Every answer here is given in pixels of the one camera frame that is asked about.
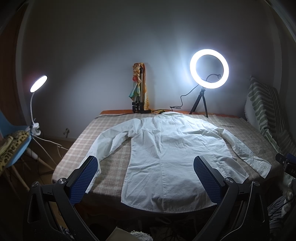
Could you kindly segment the green patterned white pillow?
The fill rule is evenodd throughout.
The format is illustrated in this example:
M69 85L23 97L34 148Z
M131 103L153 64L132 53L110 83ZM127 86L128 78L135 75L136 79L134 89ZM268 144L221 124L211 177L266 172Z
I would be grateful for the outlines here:
M278 91L255 77L250 86L244 107L245 117L253 127L284 156L295 155L295 142L287 130Z

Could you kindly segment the checked beige bed blanket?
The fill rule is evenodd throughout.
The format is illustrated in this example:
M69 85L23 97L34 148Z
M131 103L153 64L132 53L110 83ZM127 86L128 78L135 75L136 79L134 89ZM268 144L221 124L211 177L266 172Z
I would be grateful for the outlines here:
M279 176L275 149L241 118L212 115L131 114L93 120L55 169L68 177L89 156L98 170L87 193L129 207L184 213L213 205L193 161L203 156L223 177L237 183Z

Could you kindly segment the black mini tripod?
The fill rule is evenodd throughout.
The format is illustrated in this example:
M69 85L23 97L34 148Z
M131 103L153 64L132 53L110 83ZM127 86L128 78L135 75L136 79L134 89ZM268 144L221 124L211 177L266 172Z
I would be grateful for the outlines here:
M203 101L203 105L204 105L204 110L205 110L205 117L208 118L208 109L207 109L207 104L206 104L206 99L205 99L205 88L201 88L201 91L193 105L193 107L191 108L189 114L192 114L193 112L196 111L196 108L198 106L198 104L200 103L200 101L202 100Z

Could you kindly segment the blue plastic chair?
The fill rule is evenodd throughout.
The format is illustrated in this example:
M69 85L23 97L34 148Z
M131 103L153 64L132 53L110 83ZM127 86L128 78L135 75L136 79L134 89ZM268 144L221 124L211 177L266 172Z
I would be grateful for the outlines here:
M22 183L24 188L29 191L29 186L22 179L14 164L22 158L24 153L27 153L31 158L37 160L49 170L53 171L49 164L44 162L35 152L29 148L32 140L32 134L26 130L26 126L12 125L1 113L1 174L7 177L9 173L7 168L11 168L18 180Z

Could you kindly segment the white long-sleeve shirt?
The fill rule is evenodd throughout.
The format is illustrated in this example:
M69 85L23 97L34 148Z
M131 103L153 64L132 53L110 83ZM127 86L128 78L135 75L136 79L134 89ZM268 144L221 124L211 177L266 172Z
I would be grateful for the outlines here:
M174 112L113 126L96 138L87 154L102 161L126 140L131 141L131 153L121 202L140 210L184 213L213 206L194 171L196 156L239 184L248 173L232 153L262 178L271 170L268 161L226 129Z

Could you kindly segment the folded tripod with colourful cloth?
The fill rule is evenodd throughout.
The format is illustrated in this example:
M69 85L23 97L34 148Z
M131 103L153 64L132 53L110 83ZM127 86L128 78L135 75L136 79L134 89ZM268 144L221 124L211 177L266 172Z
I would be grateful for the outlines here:
M147 92L146 70L144 63L134 63L133 67L133 88L129 94L132 100L133 113L151 113L149 107L149 96Z

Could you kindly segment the leopard print cloth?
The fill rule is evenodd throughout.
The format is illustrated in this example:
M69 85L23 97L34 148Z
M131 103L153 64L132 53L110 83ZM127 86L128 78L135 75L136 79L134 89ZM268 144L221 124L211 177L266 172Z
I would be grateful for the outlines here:
M1 141L1 174L8 168L16 156L19 154L21 147L29 140L29 132L19 130L10 133Z

